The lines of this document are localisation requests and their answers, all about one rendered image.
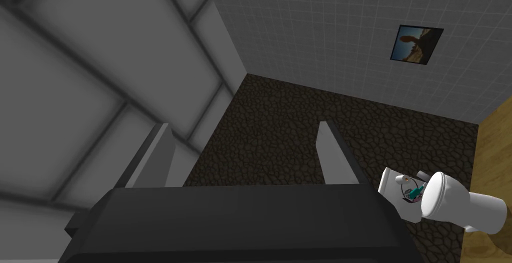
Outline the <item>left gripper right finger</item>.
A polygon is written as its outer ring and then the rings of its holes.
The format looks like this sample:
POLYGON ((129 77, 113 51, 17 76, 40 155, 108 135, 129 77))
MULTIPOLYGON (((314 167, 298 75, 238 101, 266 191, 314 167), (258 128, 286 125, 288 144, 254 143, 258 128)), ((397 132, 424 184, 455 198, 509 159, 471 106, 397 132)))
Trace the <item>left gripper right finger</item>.
POLYGON ((315 146, 327 185, 370 183, 332 120, 319 123, 315 146))

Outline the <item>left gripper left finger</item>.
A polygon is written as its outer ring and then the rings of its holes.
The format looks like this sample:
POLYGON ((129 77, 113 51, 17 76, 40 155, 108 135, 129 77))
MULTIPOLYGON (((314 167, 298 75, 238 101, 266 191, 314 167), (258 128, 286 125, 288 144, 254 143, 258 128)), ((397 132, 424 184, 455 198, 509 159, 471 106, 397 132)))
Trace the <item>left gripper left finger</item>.
POLYGON ((169 124, 155 124, 114 187, 164 187, 175 149, 176 139, 169 124))

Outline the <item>white toilet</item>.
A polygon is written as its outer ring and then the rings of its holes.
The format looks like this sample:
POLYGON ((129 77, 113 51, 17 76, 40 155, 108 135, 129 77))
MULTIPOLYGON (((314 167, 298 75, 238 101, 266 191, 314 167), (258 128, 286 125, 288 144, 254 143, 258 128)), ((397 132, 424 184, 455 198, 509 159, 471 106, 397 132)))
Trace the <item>white toilet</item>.
POLYGON ((467 190, 459 181, 439 171, 415 179, 385 168, 378 192, 411 223, 421 219, 449 222, 467 233, 497 234, 505 225, 509 209, 497 197, 467 190))

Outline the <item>framed landscape picture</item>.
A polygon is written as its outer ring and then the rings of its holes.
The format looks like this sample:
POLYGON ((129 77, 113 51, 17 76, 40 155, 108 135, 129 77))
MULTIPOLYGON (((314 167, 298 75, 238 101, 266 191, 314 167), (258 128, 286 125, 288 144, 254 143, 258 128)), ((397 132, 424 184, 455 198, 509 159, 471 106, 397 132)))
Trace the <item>framed landscape picture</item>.
POLYGON ((390 59, 427 65, 444 32, 443 28, 401 24, 398 28, 390 59))

